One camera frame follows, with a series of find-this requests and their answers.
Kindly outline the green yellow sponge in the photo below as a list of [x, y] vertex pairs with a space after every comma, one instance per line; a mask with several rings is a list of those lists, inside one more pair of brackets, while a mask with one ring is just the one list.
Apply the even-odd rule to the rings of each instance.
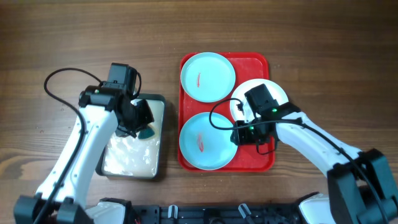
[[151, 126], [146, 126], [144, 129], [139, 131], [138, 139], [145, 140], [155, 136], [155, 129]]

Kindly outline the white plate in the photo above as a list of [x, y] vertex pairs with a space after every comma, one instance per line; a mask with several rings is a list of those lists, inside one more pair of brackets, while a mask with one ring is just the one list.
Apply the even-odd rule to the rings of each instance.
[[252, 79], [248, 80], [242, 84], [240, 84], [235, 91], [233, 91], [232, 98], [237, 98], [243, 103], [243, 111], [238, 109], [239, 102], [235, 100], [230, 101], [230, 112], [234, 121], [244, 121], [248, 123], [254, 119], [254, 115], [252, 109], [250, 108], [248, 101], [245, 97], [245, 93], [252, 88], [259, 86], [261, 84], [265, 84], [267, 89], [269, 90], [273, 99], [278, 102], [278, 105], [282, 105], [289, 101], [287, 94], [285, 91], [276, 83], [266, 80], [266, 79]]

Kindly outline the light blue plate front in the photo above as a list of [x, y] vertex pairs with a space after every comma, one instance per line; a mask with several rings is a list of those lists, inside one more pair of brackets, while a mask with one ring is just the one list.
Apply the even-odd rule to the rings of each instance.
[[199, 113], [182, 127], [179, 136], [180, 151], [184, 159], [200, 170], [217, 170], [229, 164], [238, 146], [231, 142], [232, 131], [214, 126], [231, 127], [229, 119], [218, 113]]

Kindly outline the light blue plate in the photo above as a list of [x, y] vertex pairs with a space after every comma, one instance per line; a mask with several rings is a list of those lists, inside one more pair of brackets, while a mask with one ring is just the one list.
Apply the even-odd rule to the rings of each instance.
[[199, 113], [182, 127], [179, 136], [180, 151], [184, 159], [200, 170], [217, 170], [229, 164], [238, 146], [231, 142], [232, 131], [214, 126], [231, 127], [229, 119], [218, 113]]
[[236, 82], [236, 72], [226, 57], [203, 52], [184, 63], [180, 82], [185, 93], [194, 100], [213, 103], [231, 93]]

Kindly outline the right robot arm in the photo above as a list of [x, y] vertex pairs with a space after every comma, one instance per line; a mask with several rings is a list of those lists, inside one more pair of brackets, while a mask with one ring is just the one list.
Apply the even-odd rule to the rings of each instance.
[[289, 102], [236, 103], [233, 109], [244, 116], [233, 126], [233, 142], [257, 144], [273, 136], [296, 149], [327, 178], [325, 204], [309, 199], [300, 205], [307, 222], [331, 218], [334, 223], [389, 223], [397, 218], [397, 185], [382, 152], [363, 152], [345, 144]]

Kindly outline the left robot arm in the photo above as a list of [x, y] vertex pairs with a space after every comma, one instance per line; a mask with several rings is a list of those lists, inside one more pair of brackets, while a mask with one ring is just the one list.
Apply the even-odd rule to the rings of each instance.
[[128, 88], [88, 86], [80, 94], [73, 131], [56, 165], [35, 196], [20, 196], [16, 223], [134, 223], [131, 202], [104, 198], [87, 209], [86, 195], [97, 163], [116, 131], [135, 137], [153, 122], [146, 100]]

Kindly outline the black tray with soapy water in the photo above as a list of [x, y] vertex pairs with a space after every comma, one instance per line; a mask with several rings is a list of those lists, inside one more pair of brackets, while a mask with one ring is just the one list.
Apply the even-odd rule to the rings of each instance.
[[162, 147], [162, 128], [165, 116], [166, 100], [162, 95], [141, 94], [133, 100], [147, 100], [152, 111], [155, 136], [140, 140], [131, 136], [117, 137], [113, 134], [105, 146], [95, 172], [106, 177], [126, 177], [133, 179], [153, 179], [159, 170], [160, 150]]

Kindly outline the red plastic tray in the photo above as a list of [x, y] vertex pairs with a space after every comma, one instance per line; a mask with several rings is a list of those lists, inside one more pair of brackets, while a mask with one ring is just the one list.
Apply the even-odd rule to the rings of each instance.
[[[222, 52], [234, 67], [236, 73], [235, 86], [255, 78], [269, 78], [269, 67], [266, 58], [255, 52]], [[183, 87], [179, 87], [178, 100], [178, 128], [198, 113], [209, 112], [214, 103], [201, 103], [188, 96]], [[217, 172], [265, 172], [275, 162], [275, 141], [259, 146], [262, 154], [256, 151], [255, 145], [239, 146], [236, 155], [226, 166], [217, 169]]]

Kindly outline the light blue plate rear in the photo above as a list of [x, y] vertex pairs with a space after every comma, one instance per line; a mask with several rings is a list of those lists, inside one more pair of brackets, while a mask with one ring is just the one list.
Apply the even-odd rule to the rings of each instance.
[[185, 93], [194, 100], [213, 103], [231, 93], [236, 82], [236, 72], [226, 57], [203, 52], [184, 63], [180, 82]]

